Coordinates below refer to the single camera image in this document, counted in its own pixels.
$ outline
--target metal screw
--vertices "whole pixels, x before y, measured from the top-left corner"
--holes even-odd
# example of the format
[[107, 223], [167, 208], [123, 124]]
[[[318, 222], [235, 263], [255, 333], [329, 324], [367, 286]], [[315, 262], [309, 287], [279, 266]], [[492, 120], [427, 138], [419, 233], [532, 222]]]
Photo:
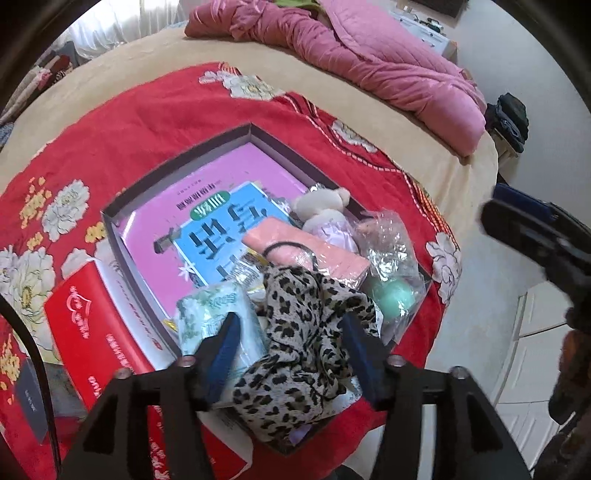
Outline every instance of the metal screw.
[[120, 368], [113, 374], [113, 378], [118, 380], [125, 380], [126, 378], [131, 377], [134, 373], [131, 371], [130, 368]]
[[192, 367], [195, 365], [195, 357], [193, 355], [185, 355], [177, 360], [177, 365], [180, 367]]
[[453, 378], [458, 380], [465, 380], [470, 377], [470, 372], [464, 367], [451, 367], [449, 372]]
[[392, 365], [393, 367], [404, 367], [406, 365], [406, 360], [400, 355], [390, 355], [387, 361], [388, 365]]

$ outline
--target black elastic band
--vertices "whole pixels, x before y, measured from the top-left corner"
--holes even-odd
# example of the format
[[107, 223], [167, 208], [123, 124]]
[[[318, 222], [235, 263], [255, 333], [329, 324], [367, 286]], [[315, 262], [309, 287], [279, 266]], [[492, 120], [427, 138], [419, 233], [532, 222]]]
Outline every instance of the black elastic band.
[[301, 248], [304, 252], [306, 252], [310, 256], [310, 260], [312, 261], [312, 271], [318, 272], [318, 259], [316, 258], [316, 254], [312, 251], [311, 248], [299, 244], [298, 242], [277, 242], [276, 244], [269, 245], [265, 248], [265, 251], [262, 253], [263, 257], [267, 257], [267, 255], [274, 249], [279, 247], [296, 247]]

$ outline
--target beige bedsheet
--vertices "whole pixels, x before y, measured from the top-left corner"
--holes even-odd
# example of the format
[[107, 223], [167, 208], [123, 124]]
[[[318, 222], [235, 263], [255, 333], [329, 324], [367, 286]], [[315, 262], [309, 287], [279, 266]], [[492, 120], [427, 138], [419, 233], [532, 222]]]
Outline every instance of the beige bedsheet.
[[366, 137], [423, 184], [458, 242], [475, 225], [478, 206], [490, 195], [498, 169], [488, 134], [474, 155], [458, 159], [410, 117], [290, 53], [257, 43], [189, 40], [181, 28], [120, 46], [41, 95], [17, 120], [0, 153], [0, 192], [46, 142], [90, 110], [131, 87], [208, 61], [226, 61], [243, 74], [298, 92]]

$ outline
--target pink comforter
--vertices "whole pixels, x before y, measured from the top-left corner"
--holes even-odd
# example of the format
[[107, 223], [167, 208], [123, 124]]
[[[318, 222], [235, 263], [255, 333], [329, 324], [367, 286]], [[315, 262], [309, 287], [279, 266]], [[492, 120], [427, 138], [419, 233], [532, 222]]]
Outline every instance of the pink comforter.
[[334, 30], [299, 8], [266, 0], [213, 0], [191, 13], [185, 33], [290, 48], [308, 63], [414, 113], [460, 155], [474, 152], [485, 131], [486, 103], [460, 68], [379, 7], [364, 0], [319, 1]]

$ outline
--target stuffed animal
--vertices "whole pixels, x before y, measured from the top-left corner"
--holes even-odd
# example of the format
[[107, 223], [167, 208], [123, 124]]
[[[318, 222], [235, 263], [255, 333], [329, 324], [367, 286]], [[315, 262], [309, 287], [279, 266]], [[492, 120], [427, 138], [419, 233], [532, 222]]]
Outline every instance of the stuffed animal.
[[351, 194], [347, 189], [318, 189], [296, 198], [291, 209], [304, 222], [302, 230], [311, 233], [319, 225], [347, 220], [343, 215]]
[[291, 209], [304, 222], [304, 232], [349, 252], [358, 253], [353, 229], [343, 215], [350, 198], [347, 189], [318, 189], [296, 198]]

